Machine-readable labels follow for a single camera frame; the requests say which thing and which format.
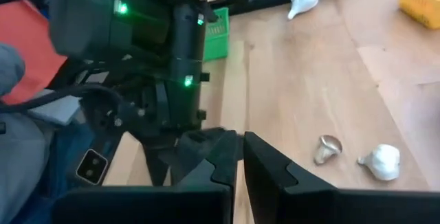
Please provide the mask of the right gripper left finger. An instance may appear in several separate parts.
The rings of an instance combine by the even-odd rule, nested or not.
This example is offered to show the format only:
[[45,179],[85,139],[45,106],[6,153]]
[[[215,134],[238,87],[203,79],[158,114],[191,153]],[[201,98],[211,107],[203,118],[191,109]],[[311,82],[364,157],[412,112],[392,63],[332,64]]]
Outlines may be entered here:
[[51,224],[232,224],[238,140],[236,131],[225,131],[173,186],[72,190],[56,200]]

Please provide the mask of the red flat mat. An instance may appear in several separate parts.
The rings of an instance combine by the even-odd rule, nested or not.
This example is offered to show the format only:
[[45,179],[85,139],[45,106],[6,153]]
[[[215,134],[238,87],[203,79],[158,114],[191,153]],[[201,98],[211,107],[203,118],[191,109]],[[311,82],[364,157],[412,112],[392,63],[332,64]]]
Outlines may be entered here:
[[0,5],[0,42],[11,45],[25,61],[25,75],[3,100],[18,104],[48,87],[66,58],[49,38],[48,20],[29,1]]

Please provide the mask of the green plastic basket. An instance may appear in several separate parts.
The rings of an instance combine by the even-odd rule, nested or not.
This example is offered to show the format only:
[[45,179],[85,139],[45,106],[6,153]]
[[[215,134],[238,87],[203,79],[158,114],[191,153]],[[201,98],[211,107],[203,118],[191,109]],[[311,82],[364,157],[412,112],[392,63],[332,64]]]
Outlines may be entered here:
[[203,60],[216,60],[228,56],[230,19],[229,9],[219,8],[214,10],[217,21],[206,26]]

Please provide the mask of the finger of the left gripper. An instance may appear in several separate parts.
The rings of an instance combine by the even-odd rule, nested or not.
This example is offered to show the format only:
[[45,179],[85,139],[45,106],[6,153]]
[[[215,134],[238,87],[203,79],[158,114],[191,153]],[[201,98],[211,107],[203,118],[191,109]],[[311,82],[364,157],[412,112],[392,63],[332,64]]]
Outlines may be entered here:
[[226,132],[223,127],[185,132],[178,140],[176,154],[182,164],[198,164]]
[[153,186],[162,186],[169,169],[169,165],[164,161],[164,158],[169,156],[173,149],[170,146],[149,148],[146,145],[143,145],[143,149]]

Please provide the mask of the brown cap mushroom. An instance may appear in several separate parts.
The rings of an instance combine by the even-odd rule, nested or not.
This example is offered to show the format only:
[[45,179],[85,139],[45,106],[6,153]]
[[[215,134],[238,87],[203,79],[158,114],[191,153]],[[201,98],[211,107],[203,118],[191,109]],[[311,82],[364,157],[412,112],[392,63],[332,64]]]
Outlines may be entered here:
[[332,157],[337,157],[343,151],[341,141],[332,135],[321,135],[318,138],[319,145],[313,156],[316,165],[327,163]]

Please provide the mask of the person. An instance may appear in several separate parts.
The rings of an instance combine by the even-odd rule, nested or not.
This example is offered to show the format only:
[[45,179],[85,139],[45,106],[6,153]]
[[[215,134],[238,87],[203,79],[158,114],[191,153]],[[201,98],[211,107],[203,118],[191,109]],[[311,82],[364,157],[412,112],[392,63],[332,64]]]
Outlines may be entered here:
[[53,201],[34,196],[50,144],[33,119],[0,112],[0,224],[50,224]]

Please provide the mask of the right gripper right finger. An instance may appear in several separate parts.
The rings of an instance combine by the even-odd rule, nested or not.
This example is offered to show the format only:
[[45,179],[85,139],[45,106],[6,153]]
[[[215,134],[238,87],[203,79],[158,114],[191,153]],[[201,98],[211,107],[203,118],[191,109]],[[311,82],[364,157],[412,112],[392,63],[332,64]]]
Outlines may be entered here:
[[337,188],[253,132],[243,159],[255,224],[440,224],[440,192]]

